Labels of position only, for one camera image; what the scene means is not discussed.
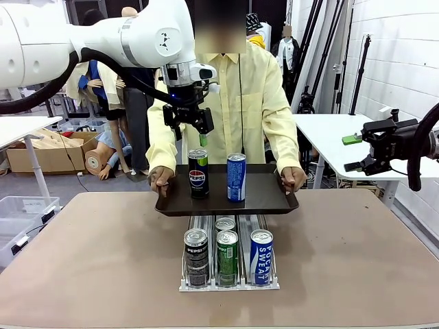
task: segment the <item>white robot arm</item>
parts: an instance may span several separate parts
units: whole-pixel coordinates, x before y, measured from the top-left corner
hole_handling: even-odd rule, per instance
[[[85,47],[124,67],[170,64],[178,77],[165,74],[168,86],[204,80],[200,70],[205,70],[201,72],[207,79],[216,76],[213,67],[195,61],[184,0],[151,0],[137,17],[106,19],[87,27],[52,23],[32,5],[0,4],[0,88],[56,79],[67,69],[70,53],[75,51],[81,60]]]
[[[177,138],[180,123],[208,134],[211,112],[198,105],[217,72],[196,62],[194,45],[185,0],[150,0],[137,17],[105,19],[93,26],[53,23],[32,5],[0,4],[0,89],[49,82],[31,97],[0,103],[0,114],[37,106],[61,89],[78,62],[94,59],[168,103],[165,124],[176,130]],[[169,94],[132,77],[125,67],[160,67]]]

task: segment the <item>brown tabletop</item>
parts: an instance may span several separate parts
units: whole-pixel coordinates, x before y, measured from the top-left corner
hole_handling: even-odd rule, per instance
[[[0,324],[49,328],[439,323],[439,262],[370,192],[269,218],[281,290],[180,293],[187,218],[153,193],[78,195],[0,275]]]

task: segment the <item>cardboard box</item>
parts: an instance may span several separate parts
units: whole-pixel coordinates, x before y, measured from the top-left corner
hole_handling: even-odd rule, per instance
[[[70,138],[84,139],[84,144],[81,147],[35,149],[41,170],[43,170],[43,173],[52,175],[79,171],[86,173],[85,153],[97,147],[97,140],[95,139],[97,135],[97,132],[74,132]],[[66,151],[70,155],[71,161],[67,157]],[[8,149],[6,153],[12,172],[34,172],[29,159],[29,152],[26,149]]]

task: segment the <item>mannequin head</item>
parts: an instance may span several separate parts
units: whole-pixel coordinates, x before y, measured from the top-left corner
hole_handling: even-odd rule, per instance
[[[133,7],[123,7],[122,8],[122,17],[135,17],[138,12]]]
[[[92,26],[105,19],[104,15],[98,9],[87,10],[84,14],[83,26]]]

